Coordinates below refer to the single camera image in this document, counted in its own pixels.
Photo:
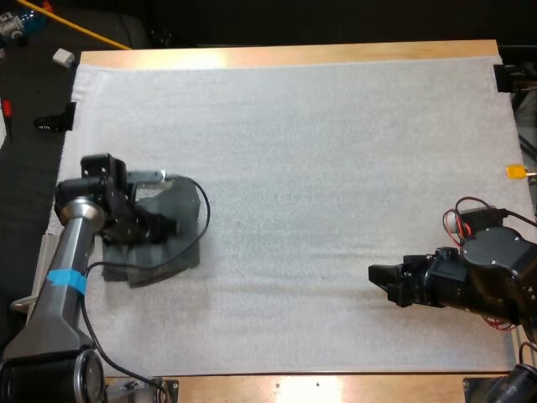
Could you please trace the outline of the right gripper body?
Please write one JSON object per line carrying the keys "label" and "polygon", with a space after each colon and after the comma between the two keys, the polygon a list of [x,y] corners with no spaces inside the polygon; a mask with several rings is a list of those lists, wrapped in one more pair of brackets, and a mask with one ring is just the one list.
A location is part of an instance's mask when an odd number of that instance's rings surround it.
{"label": "right gripper body", "polygon": [[399,270],[399,305],[462,308],[467,269],[459,250],[439,248],[433,254],[405,255]]}

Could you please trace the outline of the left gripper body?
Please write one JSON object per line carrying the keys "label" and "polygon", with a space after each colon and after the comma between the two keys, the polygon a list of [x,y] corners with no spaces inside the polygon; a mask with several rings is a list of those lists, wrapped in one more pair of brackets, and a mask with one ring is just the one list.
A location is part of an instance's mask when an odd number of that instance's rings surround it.
{"label": "left gripper body", "polygon": [[157,244],[180,232],[176,219],[152,213],[136,201],[136,185],[106,194],[106,220],[102,237],[107,243]]}

